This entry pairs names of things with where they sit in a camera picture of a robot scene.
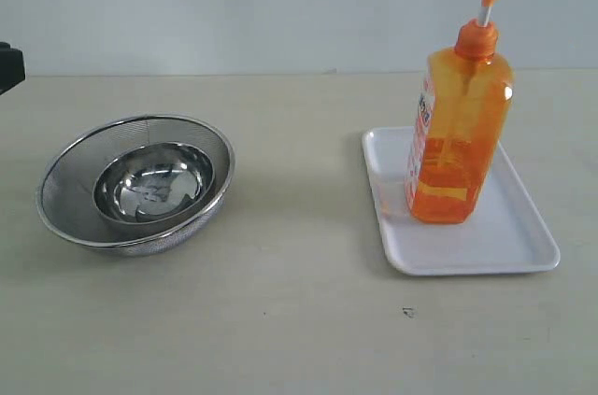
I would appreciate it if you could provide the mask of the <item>white rectangular plastic tray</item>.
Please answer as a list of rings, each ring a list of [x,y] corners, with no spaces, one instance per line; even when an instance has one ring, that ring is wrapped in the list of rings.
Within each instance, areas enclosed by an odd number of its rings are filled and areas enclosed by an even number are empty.
[[[414,276],[530,274],[555,269],[560,249],[505,153],[496,149],[476,210],[461,224],[426,224],[406,205],[413,130],[374,128],[363,157],[385,256]]]

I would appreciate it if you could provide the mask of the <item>small stainless steel bowl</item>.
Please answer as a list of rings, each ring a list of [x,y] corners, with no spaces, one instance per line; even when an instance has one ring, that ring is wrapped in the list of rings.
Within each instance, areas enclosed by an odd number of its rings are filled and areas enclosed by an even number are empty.
[[[216,171],[200,148],[153,143],[122,153],[95,180],[93,202],[105,221],[136,230],[175,225],[205,206]]]

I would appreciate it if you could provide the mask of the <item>orange pump soap bottle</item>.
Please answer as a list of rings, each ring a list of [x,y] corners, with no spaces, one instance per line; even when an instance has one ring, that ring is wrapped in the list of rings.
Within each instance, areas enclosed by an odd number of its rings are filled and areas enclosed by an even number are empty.
[[[405,180],[407,207],[422,222],[464,222],[491,167],[514,83],[496,51],[494,2],[480,0],[454,46],[427,59]]]

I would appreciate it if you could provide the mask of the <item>steel mesh colander bowl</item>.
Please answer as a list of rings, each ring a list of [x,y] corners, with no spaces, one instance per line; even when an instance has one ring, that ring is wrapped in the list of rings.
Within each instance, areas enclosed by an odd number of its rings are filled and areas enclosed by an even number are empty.
[[[153,143],[178,142],[200,148],[216,171],[215,190],[203,208],[158,230],[114,226],[95,208],[95,180],[122,153]],[[102,253],[148,256],[179,246],[218,213],[235,171],[235,152],[217,128],[193,118],[140,115],[96,127],[68,145],[48,165],[36,193],[46,227],[64,240]]]

